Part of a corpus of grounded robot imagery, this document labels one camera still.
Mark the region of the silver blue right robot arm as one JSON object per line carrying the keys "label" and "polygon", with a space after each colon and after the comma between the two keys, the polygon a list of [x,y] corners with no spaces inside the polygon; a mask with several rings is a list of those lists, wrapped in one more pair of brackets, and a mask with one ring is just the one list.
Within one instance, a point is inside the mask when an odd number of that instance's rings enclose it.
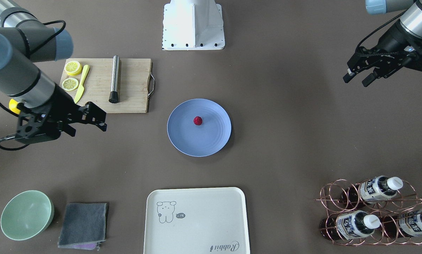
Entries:
{"label": "silver blue right robot arm", "polygon": [[12,0],[0,0],[0,91],[17,102],[16,133],[24,144],[76,134],[72,123],[106,131],[106,113],[92,102],[77,105],[36,62],[70,58],[73,43],[64,29],[51,28]]}

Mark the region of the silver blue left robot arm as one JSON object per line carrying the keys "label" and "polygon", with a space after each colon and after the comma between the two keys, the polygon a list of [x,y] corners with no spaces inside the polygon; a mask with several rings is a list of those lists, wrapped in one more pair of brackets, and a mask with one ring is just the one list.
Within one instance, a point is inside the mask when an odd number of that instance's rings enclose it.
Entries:
{"label": "silver blue left robot arm", "polygon": [[422,72],[422,0],[367,0],[368,13],[402,12],[390,20],[392,26],[371,49],[357,45],[348,60],[348,72],[343,80],[370,68],[373,72],[363,79],[367,87],[376,79],[388,78],[405,67]]}

